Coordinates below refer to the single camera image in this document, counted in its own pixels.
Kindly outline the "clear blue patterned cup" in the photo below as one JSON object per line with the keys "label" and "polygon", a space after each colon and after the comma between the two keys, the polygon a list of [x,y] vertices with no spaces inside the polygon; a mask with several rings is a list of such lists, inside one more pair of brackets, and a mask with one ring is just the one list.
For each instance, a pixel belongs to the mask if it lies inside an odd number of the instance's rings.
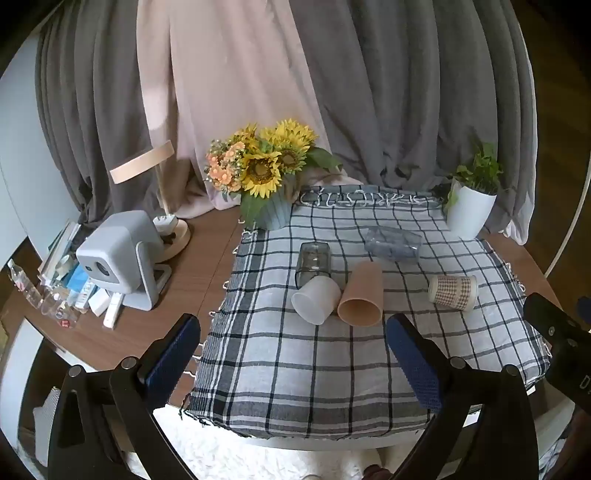
{"label": "clear blue patterned cup", "polygon": [[423,237],[417,233],[373,226],[363,230],[362,238],[367,252],[373,257],[391,262],[419,261]]}

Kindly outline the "houndstooth paper cup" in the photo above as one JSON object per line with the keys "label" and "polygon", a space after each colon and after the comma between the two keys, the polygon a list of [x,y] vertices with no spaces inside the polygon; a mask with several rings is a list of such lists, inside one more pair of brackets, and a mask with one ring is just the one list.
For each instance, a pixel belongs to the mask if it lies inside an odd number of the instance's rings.
{"label": "houndstooth paper cup", "polygon": [[473,310],[479,295],[475,276],[432,276],[429,281],[429,301],[460,311]]}

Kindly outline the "peach plastic cup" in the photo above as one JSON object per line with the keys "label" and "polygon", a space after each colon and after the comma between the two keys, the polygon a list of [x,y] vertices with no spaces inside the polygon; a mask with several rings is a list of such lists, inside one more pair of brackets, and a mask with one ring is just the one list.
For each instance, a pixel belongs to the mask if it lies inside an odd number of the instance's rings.
{"label": "peach plastic cup", "polygon": [[379,263],[363,261],[356,265],[337,312],[342,321],[353,327],[370,327],[383,321],[384,280]]}

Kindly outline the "white plastic cup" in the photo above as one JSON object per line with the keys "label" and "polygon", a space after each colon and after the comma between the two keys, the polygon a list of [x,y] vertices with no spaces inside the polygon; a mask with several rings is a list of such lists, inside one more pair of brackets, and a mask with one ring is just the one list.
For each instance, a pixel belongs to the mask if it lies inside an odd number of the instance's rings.
{"label": "white plastic cup", "polygon": [[291,305],[304,321],[320,326],[325,323],[339,305],[341,288],[327,276],[315,276],[294,292]]}

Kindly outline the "clear plastic bottle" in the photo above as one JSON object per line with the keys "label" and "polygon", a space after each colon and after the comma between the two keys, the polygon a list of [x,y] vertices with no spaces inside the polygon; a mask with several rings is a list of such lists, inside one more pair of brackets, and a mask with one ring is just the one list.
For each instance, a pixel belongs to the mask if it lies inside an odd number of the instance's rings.
{"label": "clear plastic bottle", "polygon": [[27,302],[43,316],[52,318],[63,328],[77,323],[76,311],[68,303],[69,291],[62,287],[35,286],[26,272],[12,259],[7,262],[12,283]]}

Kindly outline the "stack of books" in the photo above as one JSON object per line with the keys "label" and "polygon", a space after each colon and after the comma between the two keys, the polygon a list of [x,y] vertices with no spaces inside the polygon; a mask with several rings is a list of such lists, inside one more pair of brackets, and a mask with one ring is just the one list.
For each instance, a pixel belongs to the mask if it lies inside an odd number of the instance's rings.
{"label": "stack of books", "polygon": [[78,248],[92,233],[92,227],[69,221],[39,267],[41,313],[68,328],[87,312],[97,290],[77,258]]}

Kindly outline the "wooden desk lamp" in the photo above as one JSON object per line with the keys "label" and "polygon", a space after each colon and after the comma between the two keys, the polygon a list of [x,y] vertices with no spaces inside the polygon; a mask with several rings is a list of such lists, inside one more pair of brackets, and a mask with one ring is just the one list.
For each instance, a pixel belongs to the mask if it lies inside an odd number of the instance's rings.
{"label": "wooden desk lamp", "polygon": [[109,171],[115,184],[124,183],[148,170],[155,172],[158,201],[164,211],[163,215],[156,216],[152,221],[164,243],[163,250],[156,260],[157,263],[169,261],[181,253],[191,239],[189,225],[185,220],[179,219],[171,212],[164,197],[164,181],[160,164],[174,154],[172,143],[167,140],[162,145],[152,148]]}

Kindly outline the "black white checkered tablecloth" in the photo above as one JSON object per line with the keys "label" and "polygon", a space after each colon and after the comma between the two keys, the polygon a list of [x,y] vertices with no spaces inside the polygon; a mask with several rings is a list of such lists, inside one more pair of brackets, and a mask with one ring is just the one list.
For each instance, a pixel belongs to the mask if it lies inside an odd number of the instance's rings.
{"label": "black white checkered tablecloth", "polygon": [[[375,186],[311,187],[301,192],[286,227],[242,235],[188,415],[262,439],[381,437],[429,421],[383,324],[352,327],[334,316],[315,326],[291,306],[301,244],[328,243],[332,278],[345,285],[369,257],[362,232],[372,226],[423,237],[417,263],[383,265],[386,315],[405,314],[445,355],[473,368],[498,371],[512,364],[529,386],[544,376],[551,354],[523,320],[523,286],[488,242],[449,231],[434,196]],[[430,302],[429,281],[436,275],[475,276],[474,309]]]}

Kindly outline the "green potted plant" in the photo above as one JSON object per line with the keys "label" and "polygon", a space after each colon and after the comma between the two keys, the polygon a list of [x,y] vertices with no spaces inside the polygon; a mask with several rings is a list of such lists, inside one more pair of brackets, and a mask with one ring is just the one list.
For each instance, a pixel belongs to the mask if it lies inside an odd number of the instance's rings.
{"label": "green potted plant", "polygon": [[476,148],[472,163],[459,165],[451,175],[451,187],[444,205],[448,215],[459,200],[459,190],[469,188],[478,193],[496,197],[501,189],[503,169],[497,159],[494,143],[480,142]]}

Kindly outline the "dark clear glass tumbler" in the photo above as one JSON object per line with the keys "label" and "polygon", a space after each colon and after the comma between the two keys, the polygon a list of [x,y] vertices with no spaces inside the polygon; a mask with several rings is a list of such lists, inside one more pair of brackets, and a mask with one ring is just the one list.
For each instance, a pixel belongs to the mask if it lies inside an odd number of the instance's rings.
{"label": "dark clear glass tumbler", "polygon": [[325,242],[304,242],[297,257],[294,274],[295,286],[303,287],[317,276],[332,274],[332,251]]}

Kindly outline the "grey ribbed flower pot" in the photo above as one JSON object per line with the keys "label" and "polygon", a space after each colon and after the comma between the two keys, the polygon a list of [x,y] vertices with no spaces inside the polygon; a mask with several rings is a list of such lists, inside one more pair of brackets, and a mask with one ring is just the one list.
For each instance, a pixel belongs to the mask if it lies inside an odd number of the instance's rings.
{"label": "grey ribbed flower pot", "polygon": [[273,231],[286,227],[290,223],[291,210],[297,195],[297,180],[287,180],[260,210],[259,217],[256,218],[256,228]]}

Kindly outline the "sunflower bouquet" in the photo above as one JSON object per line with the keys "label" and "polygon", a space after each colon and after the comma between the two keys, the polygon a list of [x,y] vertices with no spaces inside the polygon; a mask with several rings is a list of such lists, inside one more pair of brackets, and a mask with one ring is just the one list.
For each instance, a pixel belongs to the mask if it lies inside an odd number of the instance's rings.
{"label": "sunflower bouquet", "polygon": [[223,199],[238,198],[245,225],[256,227],[260,210],[287,180],[298,182],[314,169],[341,171],[339,159],[318,147],[317,139],[310,126],[291,118],[263,129],[246,125],[225,140],[211,142],[205,178]]}

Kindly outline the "grey curtain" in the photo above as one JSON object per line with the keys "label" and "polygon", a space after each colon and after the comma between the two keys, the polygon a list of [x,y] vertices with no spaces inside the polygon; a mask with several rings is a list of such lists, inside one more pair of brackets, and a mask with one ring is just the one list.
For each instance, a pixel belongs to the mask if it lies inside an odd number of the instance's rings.
{"label": "grey curtain", "polygon": [[[141,92],[141,1],[66,1],[41,30],[36,93],[54,162],[84,222],[159,207],[155,172],[109,171],[155,148]],[[535,207],[533,73],[507,1],[287,1],[329,151],[370,185],[426,191],[494,143],[488,228],[526,243]]]}

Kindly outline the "beige curtain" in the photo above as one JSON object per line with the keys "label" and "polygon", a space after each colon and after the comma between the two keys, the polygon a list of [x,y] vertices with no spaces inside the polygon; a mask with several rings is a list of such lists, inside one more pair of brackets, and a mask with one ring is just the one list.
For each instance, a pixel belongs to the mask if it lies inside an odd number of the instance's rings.
{"label": "beige curtain", "polygon": [[171,142],[162,200],[183,219],[235,200],[205,180],[211,140],[293,118],[328,135],[287,1],[141,1],[137,59],[153,146]]}

